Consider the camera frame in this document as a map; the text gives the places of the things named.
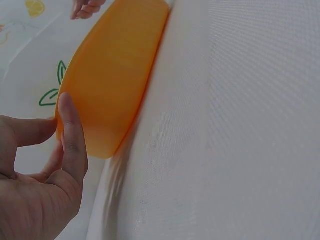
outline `yellow print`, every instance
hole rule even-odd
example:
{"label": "yellow print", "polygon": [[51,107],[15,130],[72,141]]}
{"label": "yellow print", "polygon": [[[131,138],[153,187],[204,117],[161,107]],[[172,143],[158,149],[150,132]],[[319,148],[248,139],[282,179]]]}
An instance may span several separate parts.
{"label": "yellow print", "polygon": [[46,6],[42,0],[25,0],[25,6],[32,19],[41,16],[46,10]]}

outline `white sheet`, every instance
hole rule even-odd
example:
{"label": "white sheet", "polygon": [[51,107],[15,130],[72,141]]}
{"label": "white sheet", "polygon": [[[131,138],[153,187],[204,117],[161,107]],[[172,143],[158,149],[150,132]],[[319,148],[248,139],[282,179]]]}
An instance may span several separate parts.
{"label": "white sheet", "polygon": [[320,239],[319,14],[316,0],[177,0],[87,239]]}

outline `hand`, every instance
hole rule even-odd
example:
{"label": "hand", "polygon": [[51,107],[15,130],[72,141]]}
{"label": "hand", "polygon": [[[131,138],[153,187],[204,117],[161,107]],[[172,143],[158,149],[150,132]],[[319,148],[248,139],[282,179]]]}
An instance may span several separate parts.
{"label": "hand", "polygon": [[43,171],[33,175],[15,172],[17,149],[45,142],[56,121],[0,116],[0,240],[53,240],[79,212],[88,170],[84,132],[67,93],[58,109],[62,142]]}
{"label": "hand", "polygon": [[73,0],[71,19],[89,19],[98,13],[106,0]]}

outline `orange plastic object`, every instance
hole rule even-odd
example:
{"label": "orange plastic object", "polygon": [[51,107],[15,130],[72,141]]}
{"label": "orange plastic object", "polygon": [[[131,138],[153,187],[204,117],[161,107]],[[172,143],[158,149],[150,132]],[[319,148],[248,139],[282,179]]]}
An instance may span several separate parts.
{"label": "orange plastic object", "polygon": [[[59,95],[71,95],[90,156],[111,157],[132,125],[169,12],[163,0],[116,0],[75,53]],[[60,139],[58,103],[55,116]]]}

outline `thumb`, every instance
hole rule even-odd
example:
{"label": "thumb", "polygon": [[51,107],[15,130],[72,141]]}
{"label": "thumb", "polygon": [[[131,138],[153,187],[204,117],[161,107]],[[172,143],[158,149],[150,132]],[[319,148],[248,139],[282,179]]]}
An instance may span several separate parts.
{"label": "thumb", "polygon": [[71,20],[76,19],[77,13],[82,9],[83,5],[85,5],[85,1],[86,0],[73,0]]}

